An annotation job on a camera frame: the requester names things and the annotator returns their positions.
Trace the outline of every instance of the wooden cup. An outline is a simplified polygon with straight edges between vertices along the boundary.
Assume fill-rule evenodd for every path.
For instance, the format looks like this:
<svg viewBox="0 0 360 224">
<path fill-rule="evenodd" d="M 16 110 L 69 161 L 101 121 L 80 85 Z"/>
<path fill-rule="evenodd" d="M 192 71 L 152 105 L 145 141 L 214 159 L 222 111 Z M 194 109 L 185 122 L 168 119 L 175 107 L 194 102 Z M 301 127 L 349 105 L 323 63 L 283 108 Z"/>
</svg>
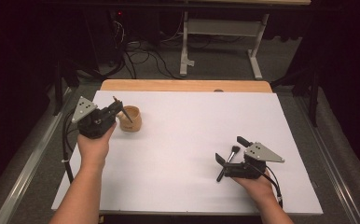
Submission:
<svg viewBox="0 0 360 224">
<path fill-rule="evenodd" d="M 119 128 L 128 133 L 138 132 L 142 127 L 142 117 L 140 115 L 140 110 L 134 105 L 125 105 L 125 111 L 131 117 L 132 122 L 128 120 L 124 113 L 119 112 L 117 117 L 119 119 Z"/>
</svg>

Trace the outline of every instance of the triangular metal plate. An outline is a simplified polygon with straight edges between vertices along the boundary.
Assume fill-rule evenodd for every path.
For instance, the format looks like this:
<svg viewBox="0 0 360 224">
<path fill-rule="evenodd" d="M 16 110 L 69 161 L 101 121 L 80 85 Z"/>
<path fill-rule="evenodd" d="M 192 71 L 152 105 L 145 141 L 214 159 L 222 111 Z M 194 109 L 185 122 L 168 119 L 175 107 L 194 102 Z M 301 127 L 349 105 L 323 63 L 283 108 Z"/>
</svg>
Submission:
<svg viewBox="0 0 360 224">
<path fill-rule="evenodd" d="M 244 154 L 258 161 L 284 162 L 282 157 L 278 156 L 261 143 L 253 143 L 244 151 Z"/>
<path fill-rule="evenodd" d="M 78 100 L 75 114 L 73 115 L 72 122 L 77 123 L 79 120 L 84 119 L 88 114 L 95 110 L 98 106 L 84 97 Z"/>
</svg>

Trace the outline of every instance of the white table surface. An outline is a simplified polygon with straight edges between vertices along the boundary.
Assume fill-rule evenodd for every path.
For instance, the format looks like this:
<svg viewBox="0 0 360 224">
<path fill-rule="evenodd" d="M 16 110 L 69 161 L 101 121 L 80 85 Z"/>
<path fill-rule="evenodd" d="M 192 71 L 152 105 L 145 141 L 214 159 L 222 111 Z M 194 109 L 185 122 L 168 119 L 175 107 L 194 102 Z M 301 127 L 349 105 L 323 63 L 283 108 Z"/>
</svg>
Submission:
<svg viewBox="0 0 360 224">
<path fill-rule="evenodd" d="M 323 214 L 307 171 L 284 117 L 277 95 L 251 92 L 97 91 L 93 102 L 103 108 L 113 95 L 124 105 L 140 108 L 138 133 L 119 125 L 110 140 L 103 174 L 101 211 L 112 214 L 255 215 L 245 190 L 230 178 L 215 180 L 232 146 L 241 151 L 242 136 L 261 142 L 285 158 L 267 162 L 276 174 L 284 211 Z M 76 147 L 71 158 L 74 175 L 80 164 Z M 57 209 L 69 187 L 67 175 L 52 205 Z"/>
</svg>

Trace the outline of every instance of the wooden table edge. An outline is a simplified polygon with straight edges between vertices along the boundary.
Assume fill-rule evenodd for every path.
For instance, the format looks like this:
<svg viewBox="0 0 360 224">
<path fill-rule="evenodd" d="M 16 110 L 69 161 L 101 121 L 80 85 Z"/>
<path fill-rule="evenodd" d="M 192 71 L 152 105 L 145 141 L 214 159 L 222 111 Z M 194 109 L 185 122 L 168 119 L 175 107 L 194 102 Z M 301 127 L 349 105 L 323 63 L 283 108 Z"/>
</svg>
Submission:
<svg viewBox="0 0 360 224">
<path fill-rule="evenodd" d="M 171 80 L 171 79 L 108 79 L 101 91 L 232 91 L 270 92 L 267 81 L 253 80 Z"/>
</svg>

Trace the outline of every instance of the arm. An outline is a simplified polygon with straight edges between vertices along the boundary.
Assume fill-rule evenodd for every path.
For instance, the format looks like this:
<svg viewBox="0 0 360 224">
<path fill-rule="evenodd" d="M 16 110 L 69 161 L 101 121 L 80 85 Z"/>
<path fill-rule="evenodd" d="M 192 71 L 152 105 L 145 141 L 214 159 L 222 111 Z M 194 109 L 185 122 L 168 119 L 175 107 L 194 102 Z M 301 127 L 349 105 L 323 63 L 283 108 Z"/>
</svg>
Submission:
<svg viewBox="0 0 360 224">
<path fill-rule="evenodd" d="M 80 169 L 50 223 L 98 223 L 102 172 L 116 123 L 99 139 L 77 138 Z"/>
<path fill-rule="evenodd" d="M 259 179 L 233 179 L 244 187 L 250 197 L 256 204 L 256 208 L 261 214 L 261 219 L 264 224 L 286 224 L 293 223 L 287 213 L 276 201 L 276 197 L 272 190 L 272 185 L 267 178 L 261 176 Z"/>
</svg>

